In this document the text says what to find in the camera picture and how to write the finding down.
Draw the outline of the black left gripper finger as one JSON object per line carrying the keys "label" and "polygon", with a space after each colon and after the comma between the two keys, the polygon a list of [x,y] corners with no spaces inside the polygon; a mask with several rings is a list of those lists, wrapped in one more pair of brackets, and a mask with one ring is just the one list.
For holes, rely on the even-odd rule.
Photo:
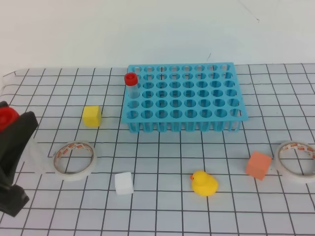
{"label": "black left gripper finger", "polygon": [[8,103],[6,101],[0,102],[0,109],[8,107]]}

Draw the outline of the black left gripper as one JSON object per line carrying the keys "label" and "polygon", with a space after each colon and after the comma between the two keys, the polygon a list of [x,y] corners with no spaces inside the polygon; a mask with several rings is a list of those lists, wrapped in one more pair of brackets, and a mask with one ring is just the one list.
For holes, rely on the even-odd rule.
{"label": "black left gripper", "polygon": [[15,217],[29,201],[24,189],[12,185],[21,155],[38,126],[35,114],[21,114],[0,133],[0,210]]}

